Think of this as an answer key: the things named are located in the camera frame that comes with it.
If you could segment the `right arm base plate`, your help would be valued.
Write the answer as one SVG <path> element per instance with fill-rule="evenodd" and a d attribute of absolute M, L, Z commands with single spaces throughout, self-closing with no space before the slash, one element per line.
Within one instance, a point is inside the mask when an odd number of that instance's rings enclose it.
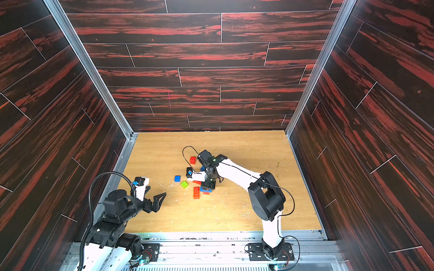
<path fill-rule="evenodd" d="M 294 261 L 295 256 L 290 243 L 281 243 L 271 248 L 264 242 L 249 243 L 245 246 L 245 252 L 250 261 Z"/>

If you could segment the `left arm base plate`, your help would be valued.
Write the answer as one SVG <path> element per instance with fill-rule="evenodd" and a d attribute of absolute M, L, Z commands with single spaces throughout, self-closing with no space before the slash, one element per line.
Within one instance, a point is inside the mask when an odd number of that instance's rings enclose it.
<path fill-rule="evenodd" d="M 144 260 L 147 263 L 157 262 L 160 254 L 160 247 L 160 243 L 143 243 L 142 251 L 137 256 L 133 256 L 131 261 L 134 263 L 138 263 L 141 260 Z"/>

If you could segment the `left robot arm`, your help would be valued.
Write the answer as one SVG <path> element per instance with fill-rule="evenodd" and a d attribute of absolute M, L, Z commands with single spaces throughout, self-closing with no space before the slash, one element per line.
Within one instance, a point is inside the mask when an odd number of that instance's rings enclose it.
<path fill-rule="evenodd" d="M 166 193 L 154 200 L 138 199 L 125 190 L 110 192 L 103 201 L 102 217 L 90 228 L 80 244 L 79 271 L 121 271 L 156 261 L 159 246 L 143 245 L 141 237 L 125 232 L 127 222 L 140 212 L 158 212 Z"/>

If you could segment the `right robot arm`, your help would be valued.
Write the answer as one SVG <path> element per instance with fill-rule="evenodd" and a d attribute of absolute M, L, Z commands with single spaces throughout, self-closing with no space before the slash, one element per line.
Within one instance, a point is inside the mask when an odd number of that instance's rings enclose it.
<path fill-rule="evenodd" d="M 205 170 L 193 173 L 191 179 L 201 181 L 205 190 L 214 190 L 218 181 L 228 179 L 248 192 L 253 211 L 262 220 L 262 251 L 268 259 L 277 259 L 284 246 L 280 216 L 286 198 L 274 176 L 268 171 L 250 171 L 224 155 L 215 157 L 207 150 L 200 152 L 197 159 Z"/>

